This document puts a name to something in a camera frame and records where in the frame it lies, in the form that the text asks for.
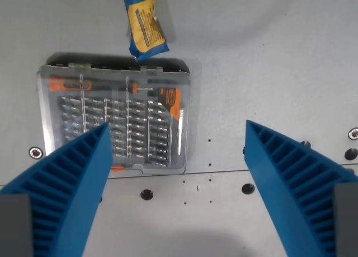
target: screw head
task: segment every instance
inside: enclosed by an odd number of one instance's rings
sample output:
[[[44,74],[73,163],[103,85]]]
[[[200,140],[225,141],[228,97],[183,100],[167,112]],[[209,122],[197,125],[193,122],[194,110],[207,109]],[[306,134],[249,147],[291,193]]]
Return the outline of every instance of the screw head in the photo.
[[[41,159],[44,156],[44,152],[39,147],[31,147],[29,149],[29,155],[33,159]]]
[[[351,139],[353,141],[358,139],[358,127],[354,127],[351,130],[349,130],[348,137],[349,137],[349,139]]]

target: transparent case lid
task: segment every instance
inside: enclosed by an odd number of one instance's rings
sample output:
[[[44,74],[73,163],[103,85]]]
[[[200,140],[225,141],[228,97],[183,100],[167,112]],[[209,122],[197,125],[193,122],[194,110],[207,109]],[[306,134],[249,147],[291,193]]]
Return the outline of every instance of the transparent case lid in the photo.
[[[37,86],[47,155],[108,122],[112,171],[185,171],[191,86],[188,73],[43,66]]]

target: orange screwdriver handle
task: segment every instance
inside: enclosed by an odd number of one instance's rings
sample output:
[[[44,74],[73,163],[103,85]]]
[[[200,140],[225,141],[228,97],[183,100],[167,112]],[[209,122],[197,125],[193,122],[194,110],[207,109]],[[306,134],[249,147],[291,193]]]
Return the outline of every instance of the orange screwdriver handle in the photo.
[[[82,87],[84,91],[92,89],[90,81],[83,81]],[[81,82],[78,79],[61,78],[58,76],[50,76],[49,89],[51,92],[56,91],[79,91],[81,90]]]

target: black hole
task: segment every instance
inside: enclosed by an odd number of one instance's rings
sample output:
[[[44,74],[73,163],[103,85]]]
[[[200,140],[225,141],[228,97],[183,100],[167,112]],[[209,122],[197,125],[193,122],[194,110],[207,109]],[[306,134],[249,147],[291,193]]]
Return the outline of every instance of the black hole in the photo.
[[[39,147],[31,147],[29,149],[29,155],[33,159],[41,159],[44,155],[43,151]]]
[[[347,150],[345,153],[345,159],[349,161],[354,160],[357,156],[358,156],[358,150],[354,148]]]
[[[244,194],[252,194],[253,191],[255,191],[255,186],[253,186],[251,183],[244,184],[244,186],[241,188],[241,191]]]
[[[311,143],[309,141],[301,141],[300,143],[305,145],[308,148],[311,148]]]
[[[347,169],[349,172],[352,172],[354,174],[354,170],[353,169]]]
[[[143,190],[141,193],[140,193],[140,197],[143,199],[143,200],[151,200],[153,198],[153,192],[151,190]]]

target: screwdriver bit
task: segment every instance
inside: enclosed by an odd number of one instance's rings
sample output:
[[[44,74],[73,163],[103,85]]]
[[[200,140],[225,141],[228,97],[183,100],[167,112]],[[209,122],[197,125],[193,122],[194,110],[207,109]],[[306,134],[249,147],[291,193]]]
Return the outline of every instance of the screwdriver bit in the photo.
[[[129,124],[127,124],[127,126],[132,127],[132,128],[138,128],[138,129],[140,129],[140,130],[144,130],[144,129],[145,129],[145,126],[140,125],[140,124],[132,124],[132,123],[129,123]]]
[[[137,121],[143,121],[143,122],[147,121],[146,118],[134,117],[132,115],[128,115],[128,118],[133,119],[133,120],[137,120]]]
[[[154,163],[154,164],[156,164],[156,165],[167,166],[166,163],[162,163],[162,162],[156,161],[156,160],[152,160],[152,163]]]
[[[168,128],[165,125],[160,125],[160,124],[151,124],[150,125],[150,129],[151,130],[156,130],[156,131],[161,131],[161,132],[167,132]]]
[[[147,148],[137,146],[128,146],[128,148],[138,152],[145,152],[147,150]]]
[[[150,146],[149,147],[149,150],[151,152],[158,152],[158,153],[163,153],[163,154],[166,154],[167,153],[167,150],[166,149],[162,149],[162,148],[159,148],[159,147],[156,147],[156,146]]]
[[[140,101],[140,100],[128,100],[128,102],[131,103],[131,104],[138,105],[138,106],[145,106],[145,102]]]
[[[167,138],[168,138],[166,134],[156,133],[156,132],[153,132],[153,131],[151,131],[149,133],[149,135],[150,135],[151,138],[161,138],[161,139],[165,139],[165,140],[167,140]]]
[[[158,109],[148,109],[150,113],[157,113],[157,114],[168,114],[167,111],[158,110]]]
[[[128,133],[132,135],[136,135],[138,137],[144,137],[144,134],[140,132],[133,132],[132,130],[128,130]]]
[[[83,131],[79,131],[79,130],[76,130],[76,129],[64,128],[63,130],[64,130],[66,133],[72,134],[72,135],[82,135],[82,134],[83,134]]]
[[[68,119],[82,119],[81,115],[78,114],[72,114],[72,113],[62,113],[62,118],[68,118]]]
[[[157,146],[162,146],[162,147],[165,147],[165,148],[168,146],[167,142],[159,141],[157,139],[152,139],[152,138],[149,140],[149,143],[153,144],[153,145],[157,145]]]
[[[153,154],[149,153],[148,156],[149,156],[150,158],[154,158],[154,159],[157,159],[157,160],[163,160],[163,161],[166,161],[166,160],[167,160],[166,157],[161,156],[161,155],[153,155]]]
[[[144,144],[144,141],[141,141],[140,139],[129,138],[128,142],[133,142],[133,143],[136,143],[136,144]]]
[[[162,119],[162,118],[158,118],[158,117],[153,117],[153,116],[149,116],[148,117],[149,120],[153,121],[153,122],[157,122],[157,123],[168,123],[168,121]]]
[[[80,105],[82,103],[81,98],[77,98],[77,97],[61,96],[60,98],[64,103],[75,104],[75,105]]]

